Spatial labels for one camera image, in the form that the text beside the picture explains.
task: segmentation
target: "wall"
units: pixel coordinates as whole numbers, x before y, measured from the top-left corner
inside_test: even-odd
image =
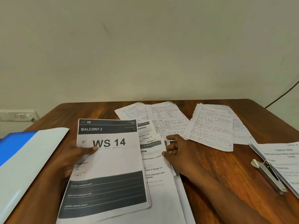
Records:
[[[299,79],[299,0],[0,0],[0,108],[250,98]],[[269,109],[299,129],[299,87]],[[0,122],[0,138],[30,123]]]

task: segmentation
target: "brown tabletop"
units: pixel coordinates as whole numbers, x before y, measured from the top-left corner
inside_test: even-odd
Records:
[[[57,147],[53,159],[70,140],[77,137],[79,118],[119,119],[114,110],[136,101],[65,103],[58,105],[26,131],[67,127],[69,132]],[[141,101],[155,104],[163,101]],[[228,105],[249,129],[258,143],[299,141],[299,132],[252,100],[185,100],[172,101],[190,119],[197,103]],[[289,192],[279,195],[251,164],[262,161],[248,145],[234,144],[233,152],[223,152],[198,144],[198,158],[203,167],[253,209],[273,224],[299,223],[299,199]],[[196,223],[223,223],[204,195],[184,176],[182,181]],[[18,206],[26,206],[20,201]]]

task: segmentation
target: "electrical outlet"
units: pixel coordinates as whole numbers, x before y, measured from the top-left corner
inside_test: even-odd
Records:
[[[39,120],[35,110],[0,110],[0,121],[35,122]]]

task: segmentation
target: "wooden table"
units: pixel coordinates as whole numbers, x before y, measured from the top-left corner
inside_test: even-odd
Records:
[[[70,129],[50,159],[70,141],[77,137],[79,118],[118,119],[114,110],[136,101],[65,103],[58,105],[26,131],[55,127]],[[141,101],[155,104],[163,101]],[[258,143],[290,143],[299,141],[299,132],[252,100],[185,100],[172,101],[190,119],[197,103],[229,105],[240,117]],[[230,188],[239,198],[267,218],[272,224],[299,223],[299,199],[289,191],[279,195],[251,164],[261,159],[247,145],[234,144],[233,152],[222,152],[198,145],[198,158],[204,168]],[[196,223],[223,223],[209,201],[184,176],[182,181]],[[26,206],[22,200],[18,206]]]

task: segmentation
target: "black cable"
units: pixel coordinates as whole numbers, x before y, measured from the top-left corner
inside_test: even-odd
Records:
[[[278,101],[280,98],[282,98],[283,96],[285,96],[288,92],[290,92],[295,86],[297,86],[297,84],[299,83],[299,81],[297,83],[295,83],[294,86],[292,86],[288,91],[286,91],[284,94],[282,94],[279,98],[277,98],[275,101],[273,101],[271,104],[267,105],[265,108],[268,108],[270,105],[274,104],[276,101]]]

